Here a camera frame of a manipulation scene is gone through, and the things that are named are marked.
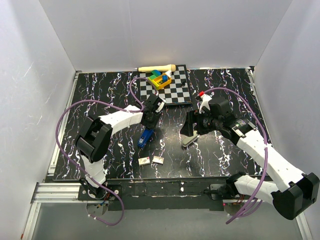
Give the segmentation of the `blue stapler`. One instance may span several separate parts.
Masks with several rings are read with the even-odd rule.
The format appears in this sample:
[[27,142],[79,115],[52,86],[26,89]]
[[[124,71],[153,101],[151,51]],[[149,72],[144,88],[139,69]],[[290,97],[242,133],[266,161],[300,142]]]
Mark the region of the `blue stapler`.
[[140,138],[138,140],[137,146],[139,148],[143,148],[146,145],[146,143],[149,141],[149,139],[151,138],[151,136],[147,136],[146,128],[144,129],[142,135],[140,136]]

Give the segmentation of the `grey beige stapler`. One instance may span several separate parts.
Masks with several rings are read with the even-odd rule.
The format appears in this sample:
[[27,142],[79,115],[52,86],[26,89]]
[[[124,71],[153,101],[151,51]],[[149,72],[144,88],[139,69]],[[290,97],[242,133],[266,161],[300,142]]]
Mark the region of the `grey beige stapler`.
[[187,146],[191,145],[193,142],[195,142],[200,136],[198,134],[195,134],[193,136],[185,137],[181,141],[182,147],[186,148]]

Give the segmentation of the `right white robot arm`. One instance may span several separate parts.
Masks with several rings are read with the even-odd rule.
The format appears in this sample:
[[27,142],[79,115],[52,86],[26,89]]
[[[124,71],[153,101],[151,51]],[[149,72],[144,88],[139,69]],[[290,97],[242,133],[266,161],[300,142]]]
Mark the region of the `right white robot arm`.
[[244,172],[226,180],[216,194],[237,199],[247,195],[267,202],[285,219],[293,220],[317,200],[320,179],[306,174],[289,163],[271,144],[266,143],[258,128],[244,117],[236,117],[224,97],[210,97],[201,92],[199,109],[189,111],[180,130],[182,135],[205,135],[219,132],[243,150],[266,171],[272,181],[255,179]]

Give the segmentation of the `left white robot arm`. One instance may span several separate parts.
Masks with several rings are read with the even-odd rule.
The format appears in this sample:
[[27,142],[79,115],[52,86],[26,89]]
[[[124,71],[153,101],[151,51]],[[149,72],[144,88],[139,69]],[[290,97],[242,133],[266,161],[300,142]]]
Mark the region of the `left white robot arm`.
[[151,138],[159,122],[166,101],[156,94],[150,94],[142,103],[143,108],[128,105],[108,115],[97,118],[88,116],[75,138],[75,146],[80,153],[86,171],[82,186],[95,200],[106,196],[106,182],[103,158],[108,151],[112,135],[132,125],[141,124],[144,131],[137,146],[143,148]]

